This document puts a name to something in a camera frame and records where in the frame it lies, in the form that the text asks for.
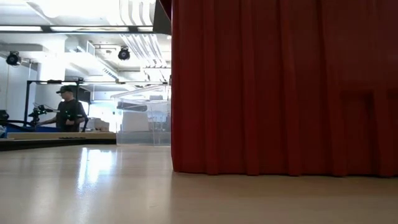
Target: red curtain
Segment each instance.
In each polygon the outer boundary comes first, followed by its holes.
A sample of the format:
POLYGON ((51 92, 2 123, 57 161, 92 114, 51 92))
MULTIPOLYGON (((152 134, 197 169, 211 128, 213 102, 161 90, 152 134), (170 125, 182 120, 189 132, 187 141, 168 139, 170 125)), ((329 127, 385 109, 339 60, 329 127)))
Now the red curtain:
POLYGON ((398 174, 398 1, 172 8, 175 171, 398 174))

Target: ceiling light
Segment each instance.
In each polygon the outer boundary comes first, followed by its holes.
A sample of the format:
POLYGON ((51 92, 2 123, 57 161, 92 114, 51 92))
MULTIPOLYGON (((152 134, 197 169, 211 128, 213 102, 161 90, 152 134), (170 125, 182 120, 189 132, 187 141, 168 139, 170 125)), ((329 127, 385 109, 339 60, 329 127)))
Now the ceiling light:
POLYGON ((0 26, 0 31, 42 32, 39 26, 0 26))
POLYGON ((137 30, 139 32, 153 32, 154 28, 153 27, 138 27, 137 30))
POLYGON ((55 32, 128 32, 128 27, 51 27, 55 32))

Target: clear acrylic box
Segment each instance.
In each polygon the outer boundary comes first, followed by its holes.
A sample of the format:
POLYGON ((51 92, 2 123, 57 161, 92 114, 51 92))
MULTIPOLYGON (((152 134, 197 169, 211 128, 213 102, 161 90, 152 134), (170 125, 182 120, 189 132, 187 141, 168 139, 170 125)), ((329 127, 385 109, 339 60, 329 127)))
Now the clear acrylic box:
POLYGON ((171 88, 157 85, 112 96, 120 115, 118 146, 171 145, 171 88))

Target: shiny floor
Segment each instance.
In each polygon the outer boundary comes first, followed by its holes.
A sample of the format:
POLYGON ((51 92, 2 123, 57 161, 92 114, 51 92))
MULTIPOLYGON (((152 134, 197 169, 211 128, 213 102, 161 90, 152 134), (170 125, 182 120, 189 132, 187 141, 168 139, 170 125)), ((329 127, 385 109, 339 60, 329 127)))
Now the shiny floor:
POLYGON ((398 223, 398 180, 176 174, 168 147, 0 152, 0 223, 398 223))

